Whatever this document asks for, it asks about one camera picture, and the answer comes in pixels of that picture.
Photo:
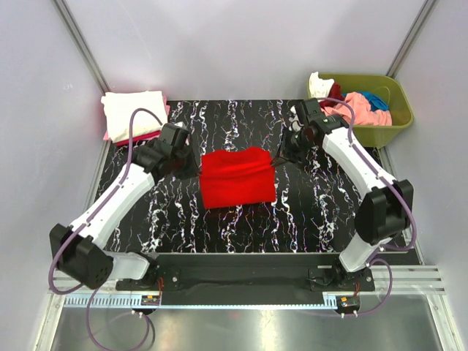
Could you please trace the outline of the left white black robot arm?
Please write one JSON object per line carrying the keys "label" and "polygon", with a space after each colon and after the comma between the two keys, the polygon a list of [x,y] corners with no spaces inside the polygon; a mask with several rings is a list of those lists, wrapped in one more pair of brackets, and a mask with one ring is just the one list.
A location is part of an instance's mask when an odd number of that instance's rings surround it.
{"label": "left white black robot arm", "polygon": [[52,271],[59,270],[90,289],[109,279],[132,279],[151,289],[158,272],[141,253],[109,252],[107,241],[136,202],[160,180],[179,180],[199,173],[190,144],[191,133],[182,124],[165,124],[158,138],[129,148],[126,165],[101,197],[71,224],[56,224],[50,231]]}

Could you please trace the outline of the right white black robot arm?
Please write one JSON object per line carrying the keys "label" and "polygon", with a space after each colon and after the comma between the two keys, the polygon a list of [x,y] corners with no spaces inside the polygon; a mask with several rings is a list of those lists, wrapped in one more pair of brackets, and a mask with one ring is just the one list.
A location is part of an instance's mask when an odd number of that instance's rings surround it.
{"label": "right white black robot arm", "polygon": [[354,220],[355,234],[332,271],[334,285],[348,290],[357,283],[358,272],[370,266],[379,252],[390,248],[395,235],[410,229],[410,243],[403,249],[414,246],[414,188],[408,180],[397,180],[367,154],[354,135],[353,121],[340,115],[325,115],[318,99],[302,100],[291,107],[290,113],[290,125],[282,133],[272,166],[287,162],[302,165],[309,149],[316,146],[336,161],[361,196]]}

